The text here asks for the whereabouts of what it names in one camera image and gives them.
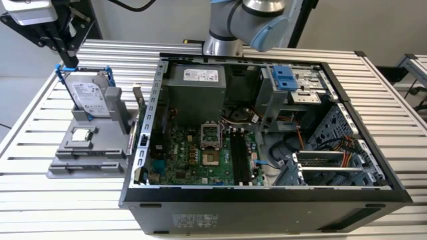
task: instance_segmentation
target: power supply label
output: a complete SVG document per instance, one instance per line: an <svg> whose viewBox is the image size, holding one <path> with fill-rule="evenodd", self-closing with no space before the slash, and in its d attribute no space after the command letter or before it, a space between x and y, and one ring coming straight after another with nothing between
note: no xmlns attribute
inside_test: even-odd
<svg viewBox="0 0 427 240"><path fill-rule="evenodd" d="M176 228L216 228L218 214L172 214Z"/></svg>
<svg viewBox="0 0 427 240"><path fill-rule="evenodd" d="M72 88L84 111L93 117L109 117L100 87L90 82L73 82Z"/></svg>
<svg viewBox="0 0 427 240"><path fill-rule="evenodd" d="M202 82L217 82L218 71L217 70L202 70L202 69L185 69L184 70L184 81L202 81Z"/></svg>

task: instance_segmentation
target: motherboard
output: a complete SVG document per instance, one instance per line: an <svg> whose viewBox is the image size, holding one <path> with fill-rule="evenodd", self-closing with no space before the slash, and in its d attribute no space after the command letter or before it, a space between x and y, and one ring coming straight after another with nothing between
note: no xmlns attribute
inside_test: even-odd
<svg viewBox="0 0 427 240"><path fill-rule="evenodd" d="M152 161L150 184L263 185L261 166L255 164L259 152L253 132L241 130L244 142L234 145L236 129L208 124L197 129L172 128L166 158Z"/></svg>

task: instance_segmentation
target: ram slot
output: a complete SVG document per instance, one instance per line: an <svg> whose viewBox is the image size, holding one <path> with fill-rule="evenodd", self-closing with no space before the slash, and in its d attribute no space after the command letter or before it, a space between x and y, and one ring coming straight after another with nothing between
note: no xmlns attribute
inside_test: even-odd
<svg viewBox="0 0 427 240"><path fill-rule="evenodd" d="M237 131L229 133L233 183L236 185L248 185L251 177L245 137L244 132Z"/></svg>

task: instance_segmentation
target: metal workbench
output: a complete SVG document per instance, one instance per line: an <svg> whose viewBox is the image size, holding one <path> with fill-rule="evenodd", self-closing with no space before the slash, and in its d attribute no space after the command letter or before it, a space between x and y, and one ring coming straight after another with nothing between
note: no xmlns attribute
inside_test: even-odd
<svg viewBox="0 0 427 240"><path fill-rule="evenodd" d="M77 57L81 67L113 69L122 100L136 108L132 84L148 98L158 52L200 54L197 44L141 44L88 40ZM251 58L329 63L367 129L415 204L348 234L233 235L251 239L427 239L427 125L365 57L351 51L273 49ZM141 239L130 212L117 207L121 178L46 179L45 172L70 123L73 103L54 75L0 144L0 235L37 239ZM193 236L226 238L226 235Z"/></svg>
<svg viewBox="0 0 427 240"><path fill-rule="evenodd" d="M405 54L397 67L404 67L427 88L427 55Z"/></svg>

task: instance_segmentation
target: white wall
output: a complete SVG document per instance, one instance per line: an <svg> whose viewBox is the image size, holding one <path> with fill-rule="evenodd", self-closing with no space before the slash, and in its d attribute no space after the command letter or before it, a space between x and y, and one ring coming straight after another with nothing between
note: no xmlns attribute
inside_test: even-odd
<svg viewBox="0 0 427 240"><path fill-rule="evenodd" d="M427 54L427 0L320 0L297 47L364 51L377 65Z"/></svg>
<svg viewBox="0 0 427 240"><path fill-rule="evenodd" d="M148 0L122 0L132 7ZM105 0L92 0L104 39L174 43L204 40L209 29L208 0L157 0L148 10L132 12Z"/></svg>
<svg viewBox="0 0 427 240"><path fill-rule="evenodd" d="M0 14L5 12L0 4ZM48 47L37 47L0 23L0 76L44 77L53 71L60 57Z"/></svg>

